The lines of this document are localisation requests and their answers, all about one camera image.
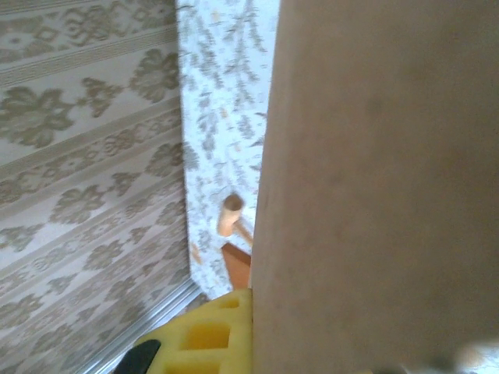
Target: orange wooden piece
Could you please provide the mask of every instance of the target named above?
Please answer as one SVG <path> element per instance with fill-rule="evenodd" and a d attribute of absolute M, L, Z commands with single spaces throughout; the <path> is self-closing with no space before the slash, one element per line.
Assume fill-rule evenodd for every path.
<path fill-rule="evenodd" d="M 251 256 L 230 243 L 221 247 L 221 251 L 224 255 L 225 266 L 227 267 L 228 276 L 234 289 L 248 288 Z"/>

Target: wooden panel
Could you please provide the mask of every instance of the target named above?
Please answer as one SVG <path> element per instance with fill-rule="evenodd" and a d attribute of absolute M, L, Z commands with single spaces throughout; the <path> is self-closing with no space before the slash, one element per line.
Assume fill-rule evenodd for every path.
<path fill-rule="evenodd" d="M 221 247 L 221 252 L 224 255 L 225 266 L 234 289 L 248 288 L 251 256 L 230 243 Z"/>
<path fill-rule="evenodd" d="M 499 336 L 499 7 L 281 3 L 253 247 L 258 374 Z"/>

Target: yellow plastic object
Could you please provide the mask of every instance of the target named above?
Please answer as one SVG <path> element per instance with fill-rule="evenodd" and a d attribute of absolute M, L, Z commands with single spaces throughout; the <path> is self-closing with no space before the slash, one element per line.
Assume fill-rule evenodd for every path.
<path fill-rule="evenodd" d="M 251 374 L 252 293 L 233 291 L 141 337 L 161 346 L 147 374 Z"/>

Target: black object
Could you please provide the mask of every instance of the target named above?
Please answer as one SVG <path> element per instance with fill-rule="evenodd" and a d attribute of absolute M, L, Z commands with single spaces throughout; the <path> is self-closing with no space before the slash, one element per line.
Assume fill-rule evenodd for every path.
<path fill-rule="evenodd" d="M 146 374 L 160 346 L 159 340 L 147 340 L 133 347 L 123 356 L 114 374 Z"/>

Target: damask wallpaper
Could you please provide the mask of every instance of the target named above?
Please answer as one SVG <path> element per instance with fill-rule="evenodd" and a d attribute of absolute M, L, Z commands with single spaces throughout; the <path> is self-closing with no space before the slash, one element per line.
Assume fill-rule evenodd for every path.
<path fill-rule="evenodd" d="M 179 0 L 186 200 L 193 279 L 210 298 L 230 291 L 217 234 L 223 199 L 237 192 L 253 230 L 278 0 Z M 236 235 L 229 240 L 251 248 Z"/>
<path fill-rule="evenodd" d="M 171 0 L 0 2 L 0 372 L 71 373 L 188 279 Z"/>

